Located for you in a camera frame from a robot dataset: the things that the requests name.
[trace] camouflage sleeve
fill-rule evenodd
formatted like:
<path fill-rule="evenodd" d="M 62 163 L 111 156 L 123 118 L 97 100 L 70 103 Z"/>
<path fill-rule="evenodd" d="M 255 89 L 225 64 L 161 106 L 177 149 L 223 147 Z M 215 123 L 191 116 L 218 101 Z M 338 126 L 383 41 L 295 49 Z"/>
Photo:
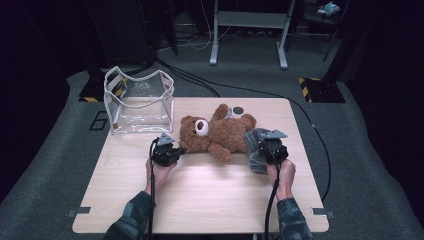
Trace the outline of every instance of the camouflage sleeve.
<path fill-rule="evenodd" d="M 125 205 L 122 216 L 113 223 L 103 239 L 142 239 L 149 220 L 151 196 L 142 191 Z"/>
<path fill-rule="evenodd" d="M 312 239 L 306 219 L 294 198 L 287 198 L 277 203 L 280 239 Z"/>

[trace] gray carpet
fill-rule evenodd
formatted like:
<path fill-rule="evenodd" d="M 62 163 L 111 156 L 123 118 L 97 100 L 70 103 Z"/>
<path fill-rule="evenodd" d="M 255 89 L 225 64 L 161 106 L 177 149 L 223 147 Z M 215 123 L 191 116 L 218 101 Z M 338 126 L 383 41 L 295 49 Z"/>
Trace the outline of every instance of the gray carpet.
<path fill-rule="evenodd" d="M 324 206 L 336 215 L 335 219 L 329 220 L 329 230 L 315 234 L 316 239 L 424 239 L 424 231 L 402 188 L 387 173 L 370 144 L 361 112 L 345 84 L 338 83 L 345 104 L 306 103 L 303 99 L 298 78 L 323 77 L 337 46 L 329 60 L 322 62 L 327 43 L 317 37 L 297 35 L 287 53 L 289 68 L 284 71 L 278 64 L 275 47 L 278 40 L 234 37 L 231 41 L 224 41 L 220 45 L 218 64 L 213 67 L 209 65 L 210 45 L 204 50 L 179 47 L 178 56 L 169 49 L 159 51 L 159 58 L 213 83 L 282 95 L 305 109 L 328 148 L 332 178 Z M 174 78 L 175 97 L 213 96 L 207 89 L 175 76 L 157 63 L 136 76 L 147 75 L 156 69 L 162 69 Z M 74 233 L 74 219 L 66 216 L 70 209 L 76 209 L 81 203 L 109 129 L 107 125 L 103 131 L 89 131 L 104 105 L 78 102 L 78 94 L 87 80 L 86 72 L 68 79 L 71 92 L 61 116 L 31 165 L 0 206 L 0 239 L 101 238 L 101 234 Z M 275 97 L 209 85 L 221 97 Z M 322 195 L 329 180 L 323 145 L 300 108 L 295 104 L 292 106 Z M 176 239 L 173 236 L 160 237 Z M 252 236 L 178 236 L 178 239 L 252 239 Z"/>

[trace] teddy bear leg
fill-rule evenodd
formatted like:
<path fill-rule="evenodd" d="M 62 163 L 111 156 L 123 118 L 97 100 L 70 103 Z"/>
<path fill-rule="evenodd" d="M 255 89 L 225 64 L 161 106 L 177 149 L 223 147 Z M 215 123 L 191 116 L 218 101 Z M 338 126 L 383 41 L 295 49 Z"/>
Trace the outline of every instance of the teddy bear leg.
<path fill-rule="evenodd" d="M 220 104 L 218 108 L 215 109 L 215 112 L 212 115 L 211 122 L 224 119 L 228 114 L 228 109 L 229 108 L 227 104 L 225 103 Z"/>
<path fill-rule="evenodd" d="M 220 163 L 227 163 L 231 161 L 231 152 L 230 150 L 222 147 L 219 144 L 212 143 L 208 151 L 215 157 L 215 159 Z"/>
<path fill-rule="evenodd" d="M 250 131 L 255 128 L 256 119 L 252 115 L 246 113 L 246 114 L 243 114 L 240 117 L 240 119 L 243 121 L 244 125 L 246 126 L 247 131 Z"/>

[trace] human arm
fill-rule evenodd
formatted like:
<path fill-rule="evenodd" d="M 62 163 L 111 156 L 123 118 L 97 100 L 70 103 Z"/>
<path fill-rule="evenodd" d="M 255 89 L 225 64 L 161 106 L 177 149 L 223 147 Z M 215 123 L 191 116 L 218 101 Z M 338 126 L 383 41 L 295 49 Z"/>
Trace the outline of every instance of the human arm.
<path fill-rule="evenodd" d="M 271 185 L 277 179 L 277 169 L 274 165 L 267 165 L 268 179 Z M 299 209 L 291 191 L 296 165 L 290 160 L 284 160 L 280 168 L 280 181 L 276 191 L 278 200 L 278 222 L 280 239 L 312 239 L 306 219 Z"/>
<path fill-rule="evenodd" d="M 176 163 L 169 167 L 162 167 L 157 164 L 154 165 L 153 172 L 155 174 L 155 192 L 160 191 L 162 185 L 165 183 L 169 173 L 175 167 L 175 165 Z M 125 205 L 122 216 L 109 227 L 103 239 L 141 239 L 146 229 L 150 214 L 152 192 L 150 171 L 150 160 L 147 160 L 147 183 L 144 191 L 138 193 Z"/>

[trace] human hand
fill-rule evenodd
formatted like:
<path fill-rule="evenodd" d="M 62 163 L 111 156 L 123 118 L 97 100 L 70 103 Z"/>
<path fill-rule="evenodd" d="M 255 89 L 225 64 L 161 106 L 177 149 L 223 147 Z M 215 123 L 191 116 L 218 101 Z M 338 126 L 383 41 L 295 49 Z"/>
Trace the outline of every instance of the human hand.
<path fill-rule="evenodd" d="M 271 183 L 271 186 L 274 186 L 275 180 L 277 179 L 277 169 L 275 165 L 267 164 L 266 170 L 268 172 L 269 183 Z M 296 165 L 292 161 L 286 159 L 281 163 L 280 181 L 276 192 L 278 201 L 293 197 L 291 188 L 295 173 Z"/>
<path fill-rule="evenodd" d="M 162 188 L 162 185 L 165 183 L 166 179 L 168 178 L 169 173 L 171 170 L 177 165 L 177 162 L 174 164 L 168 166 L 168 167 L 162 167 L 159 164 L 155 164 L 153 166 L 153 172 L 155 174 L 155 192 L 159 192 Z M 150 166 L 150 159 L 147 159 L 146 161 L 146 188 L 144 191 L 148 193 L 149 195 L 152 195 L 152 183 L 150 181 L 151 177 L 151 166 Z"/>

